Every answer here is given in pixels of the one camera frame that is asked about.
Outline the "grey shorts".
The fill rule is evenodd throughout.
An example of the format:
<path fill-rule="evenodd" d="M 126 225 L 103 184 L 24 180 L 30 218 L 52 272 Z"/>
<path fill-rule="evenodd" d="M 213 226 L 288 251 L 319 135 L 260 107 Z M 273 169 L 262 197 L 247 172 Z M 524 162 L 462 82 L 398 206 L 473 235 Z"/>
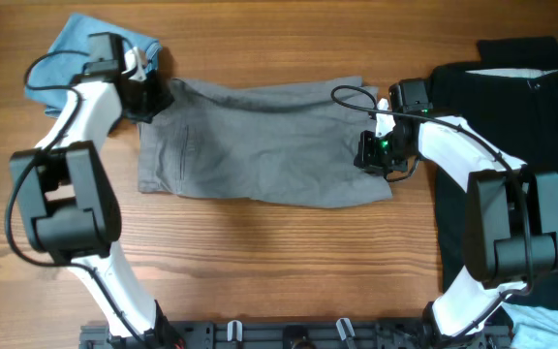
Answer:
<path fill-rule="evenodd" d="M 235 89 L 172 79 L 172 103 L 139 126 L 138 189 L 197 199 L 338 208 L 391 198 L 354 164 L 375 127 L 351 105 L 378 93 L 360 76 Z"/>

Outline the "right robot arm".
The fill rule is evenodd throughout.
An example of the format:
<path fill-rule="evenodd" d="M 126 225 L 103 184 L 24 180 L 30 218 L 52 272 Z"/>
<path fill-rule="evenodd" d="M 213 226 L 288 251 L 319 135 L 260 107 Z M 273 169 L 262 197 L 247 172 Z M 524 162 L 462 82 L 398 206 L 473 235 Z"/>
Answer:
<path fill-rule="evenodd" d="M 430 345 L 466 341 L 504 301 L 558 270 L 558 175 L 529 170 L 461 116 L 434 108 L 422 79 L 392 85 L 388 106 L 369 115 L 376 129 L 361 133 L 356 167 L 399 181 L 429 160 L 466 194 L 464 266 L 423 314 Z"/>

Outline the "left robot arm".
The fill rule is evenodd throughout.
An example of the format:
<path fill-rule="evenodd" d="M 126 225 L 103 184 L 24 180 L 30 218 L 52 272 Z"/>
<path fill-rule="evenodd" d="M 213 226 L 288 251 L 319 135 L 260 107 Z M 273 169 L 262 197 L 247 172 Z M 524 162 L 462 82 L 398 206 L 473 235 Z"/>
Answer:
<path fill-rule="evenodd" d="M 88 44 L 88 62 L 60 87 L 67 103 L 51 130 L 9 161 L 5 236 L 21 260 L 83 283 L 107 318 L 108 348 L 179 348 L 181 336 L 124 255 L 120 207 L 99 156 L 119 120 L 150 123 L 171 97 L 126 38 L 101 32 Z"/>

